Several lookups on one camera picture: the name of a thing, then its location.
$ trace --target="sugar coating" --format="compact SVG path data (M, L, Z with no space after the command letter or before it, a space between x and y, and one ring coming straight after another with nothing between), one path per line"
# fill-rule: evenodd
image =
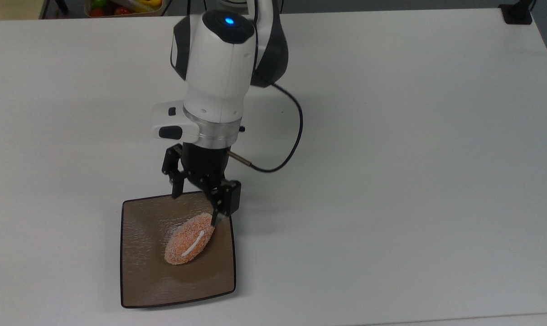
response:
M165 260L173 265L190 262L203 251L215 227L211 225L211 214L202 213L192 217L174 231L166 244Z

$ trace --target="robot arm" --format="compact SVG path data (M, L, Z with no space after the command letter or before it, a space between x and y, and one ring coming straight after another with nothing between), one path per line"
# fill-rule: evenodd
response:
M156 137L182 142L167 149L163 163L173 198L188 179L210 200L213 225L218 215L230 216L239 207L241 183L227 180L224 170L249 86L269 86L287 65L276 0L255 0L251 10L257 22L211 10L174 27L171 64L189 87L184 101L155 105L151 118Z

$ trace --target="white table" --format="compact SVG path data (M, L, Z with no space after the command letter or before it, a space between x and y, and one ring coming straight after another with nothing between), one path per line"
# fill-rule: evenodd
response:
M292 161L241 180L237 290L120 306L120 209L166 194L178 17L0 22L0 325L359 325L547 313L547 51L498 9L283 15ZM233 149L297 114L251 89Z

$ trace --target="black mount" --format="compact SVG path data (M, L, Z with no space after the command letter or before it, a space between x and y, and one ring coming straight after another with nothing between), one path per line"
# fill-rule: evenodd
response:
M533 0L520 0L514 5L499 5L503 19L509 25L531 25L533 18L529 6Z
M211 225L215 226L218 215L231 216L239 209L241 183L227 180L224 170L228 161L228 148L219 150L204 149L193 144L177 144L166 149L163 173L172 183L172 198L183 194L184 180L201 189L213 206ZM179 160L183 171L179 171Z

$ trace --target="red fruit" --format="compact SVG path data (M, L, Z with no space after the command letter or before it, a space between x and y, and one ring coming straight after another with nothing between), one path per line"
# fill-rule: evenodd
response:
M90 17L104 17L106 14L102 8L94 8L90 11Z
M132 11L128 8L124 8L124 7L119 7L118 9L116 9L116 11L114 12L115 15L120 15L120 14L131 14Z

